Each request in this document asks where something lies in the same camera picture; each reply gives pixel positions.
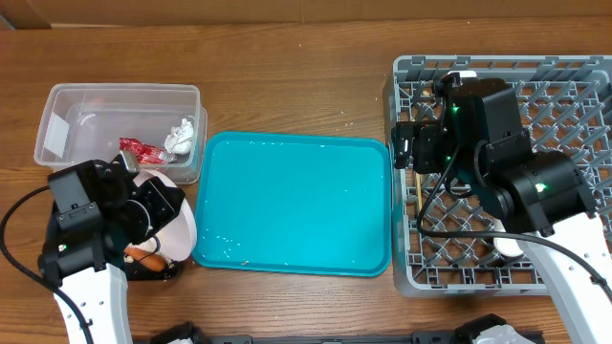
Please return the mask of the wooden chopstick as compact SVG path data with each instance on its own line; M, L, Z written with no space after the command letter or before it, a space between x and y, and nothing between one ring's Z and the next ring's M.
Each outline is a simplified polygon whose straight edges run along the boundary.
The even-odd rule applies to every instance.
M414 182L415 182L415 188L416 188L416 195L417 195L417 215L420 213L420 211L423 209L423 192L422 192L422 177L420 174L418 173L414 173Z

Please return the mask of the white plate with peanuts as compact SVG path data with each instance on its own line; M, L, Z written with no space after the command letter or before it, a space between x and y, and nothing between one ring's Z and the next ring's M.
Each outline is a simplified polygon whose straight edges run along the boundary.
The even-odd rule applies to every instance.
M156 250L166 261L184 261L197 242L197 227L195 218L187 200L183 200L179 215L164 226L154 238L139 245L137 248L147 252Z

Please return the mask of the red snack wrapper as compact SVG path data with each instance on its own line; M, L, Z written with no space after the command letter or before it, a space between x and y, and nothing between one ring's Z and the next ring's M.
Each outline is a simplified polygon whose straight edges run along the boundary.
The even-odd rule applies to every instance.
M167 164L176 160L174 154L133 138L120 138L120 150L133 153L140 164Z

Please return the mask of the orange carrot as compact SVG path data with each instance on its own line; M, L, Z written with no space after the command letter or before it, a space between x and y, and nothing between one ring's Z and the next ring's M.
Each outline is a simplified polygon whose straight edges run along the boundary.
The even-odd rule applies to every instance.
M134 262L140 263L149 270L161 272L166 267L165 259L154 252L148 252L138 247L127 247L124 252Z

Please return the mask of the white tissue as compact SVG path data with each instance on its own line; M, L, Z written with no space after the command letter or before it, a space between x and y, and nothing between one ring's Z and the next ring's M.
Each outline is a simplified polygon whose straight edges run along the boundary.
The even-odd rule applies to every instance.
M192 146L194 128L190 120L182 119L181 125L172 127L164 140L164 149L176 155L187 154Z

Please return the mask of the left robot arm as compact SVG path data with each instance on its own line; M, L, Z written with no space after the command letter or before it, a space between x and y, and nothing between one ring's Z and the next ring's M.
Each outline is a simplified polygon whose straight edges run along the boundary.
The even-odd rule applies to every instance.
M136 183L126 158L91 160L48 178L54 203L38 257L72 343L130 343L124 251L175 220L184 191Z

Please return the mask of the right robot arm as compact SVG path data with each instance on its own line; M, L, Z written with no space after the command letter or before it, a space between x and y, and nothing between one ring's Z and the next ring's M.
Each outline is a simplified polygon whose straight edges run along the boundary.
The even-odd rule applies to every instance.
M500 231L435 231L443 239L515 240L541 276L570 338L611 340L611 253L596 200L576 163L559 151L536 152L513 87L473 71L432 85L443 101L434 120L399 121L391 130L394 165L436 173L437 188L466 184Z

